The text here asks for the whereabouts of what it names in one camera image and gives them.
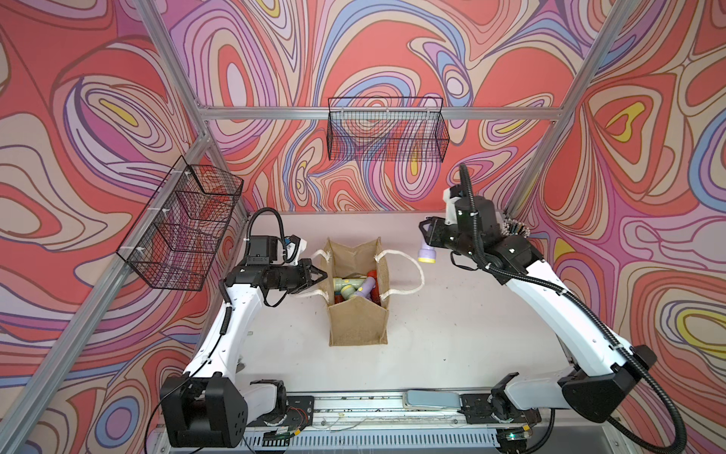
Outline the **purple flashlight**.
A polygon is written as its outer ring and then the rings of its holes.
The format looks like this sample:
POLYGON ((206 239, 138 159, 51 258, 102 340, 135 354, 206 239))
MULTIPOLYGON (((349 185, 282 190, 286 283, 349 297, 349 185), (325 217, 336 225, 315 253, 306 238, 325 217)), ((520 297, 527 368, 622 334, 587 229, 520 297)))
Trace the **purple flashlight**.
POLYGON ((357 289, 357 293, 355 294, 356 297, 362 297, 368 299, 370 297, 370 292, 374 284, 372 283, 372 279, 370 277, 366 277, 366 282, 357 289))
POLYGON ((435 248, 423 240, 418 252, 418 261, 425 264, 434 264, 436 260, 437 253, 435 248))

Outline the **green flashlight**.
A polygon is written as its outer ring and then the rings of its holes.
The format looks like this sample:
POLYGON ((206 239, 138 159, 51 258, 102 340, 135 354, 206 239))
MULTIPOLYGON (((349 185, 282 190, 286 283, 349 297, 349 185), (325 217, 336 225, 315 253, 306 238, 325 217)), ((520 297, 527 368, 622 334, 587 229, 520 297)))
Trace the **green flashlight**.
POLYGON ((356 293, 357 293, 357 289, 356 288, 346 288, 346 289, 342 289, 340 291, 340 296, 337 298, 337 302, 338 303, 342 303, 344 301, 348 301, 353 296, 355 296, 356 293))
POLYGON ((335 277, 333 280, 334 285, 334 292, 341 292, 343 288, 347 286, 352 286, 354 289, 360 288, 365 282, 367 278, 339 278, 335 277))

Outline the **brown burlap tote bag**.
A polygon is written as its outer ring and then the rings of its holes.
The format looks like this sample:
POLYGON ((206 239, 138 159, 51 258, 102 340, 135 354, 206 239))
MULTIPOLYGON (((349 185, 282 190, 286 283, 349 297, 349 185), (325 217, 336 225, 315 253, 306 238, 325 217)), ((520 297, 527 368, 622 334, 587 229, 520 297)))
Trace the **brown burlap tote bag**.
POLYGON ((347 246, 328 239, 321 249, 313 253, 313 259, 320 263, 328 277, 315 285, 312 291, 303 292, 300 297, 319 297, 325 303, 331 346, 386 344, 391 298, 415 294, 425 286, 425 274, 419 262, 407 253, 385 248, 380 238, 357 246, 347 246), (413 288, 395 289, 392 286, 389 257, 402 257, 413 264, 418 272, 418 281, 413 288), (366 280, 371 272, 375 273, 377 301, 374 301, 371 292, 366 296, 355 293, 341 302, 336 301, 335 296, 339 293, 335 286, 337 278, 353 276, 366 280))

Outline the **red flashlight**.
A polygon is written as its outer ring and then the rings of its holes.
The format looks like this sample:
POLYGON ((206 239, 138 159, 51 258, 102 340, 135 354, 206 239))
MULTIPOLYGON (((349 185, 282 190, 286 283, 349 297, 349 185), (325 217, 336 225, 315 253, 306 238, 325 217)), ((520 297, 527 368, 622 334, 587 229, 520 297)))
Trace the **red flashlight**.
POLYGON ((378 306, 380 306, 381 300, 380 300, 379 287, 378 287, 378 283, 377 283, 377 270, 371 270, 370 272, 367 273, 367 276, 372 279, 372 283, 374 284, 374 286, 372 287, 371 292, 370 292, 370 299, 374 302, 374 304, 377 304, 378 306))

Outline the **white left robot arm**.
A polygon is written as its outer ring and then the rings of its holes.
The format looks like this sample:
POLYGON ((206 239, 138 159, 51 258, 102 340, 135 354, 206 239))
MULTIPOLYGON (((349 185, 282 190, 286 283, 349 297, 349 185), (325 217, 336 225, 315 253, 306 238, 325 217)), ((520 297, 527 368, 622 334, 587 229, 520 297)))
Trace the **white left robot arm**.
POLYGON ((240 263, 219 282, 223 298, 217 318, 181 376, 161 388, 161 412, 174 448, 235 448, 249 424, 284 423, 287 391, 279 379, 236 383, 242 347, 270 291, 283 295, 309 289, 327 273, 308 258, 296 265, 240 263))

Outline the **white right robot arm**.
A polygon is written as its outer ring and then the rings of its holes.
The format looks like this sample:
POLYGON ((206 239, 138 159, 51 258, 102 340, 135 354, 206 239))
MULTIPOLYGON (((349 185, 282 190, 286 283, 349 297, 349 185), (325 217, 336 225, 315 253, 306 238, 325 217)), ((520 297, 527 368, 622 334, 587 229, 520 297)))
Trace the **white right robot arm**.
POLYGON ((565 284, 524 236, 506 234, 493 202, 462 189, 444 192, 444 217, 429 217, 419 229, 427 246, 473 257, 480 238, 489 257, 485 266, 497 282, 522 298, 557 336, 568 365, 538 375, 511 373, 491 390, 495 415, 510 419, 531 409, 574 410, 603 423, 641 380, 618 348, 628 349, 645 369, 656 363, 648 346, 632 346, 609 327, 598 327, 571 301, 565 284))

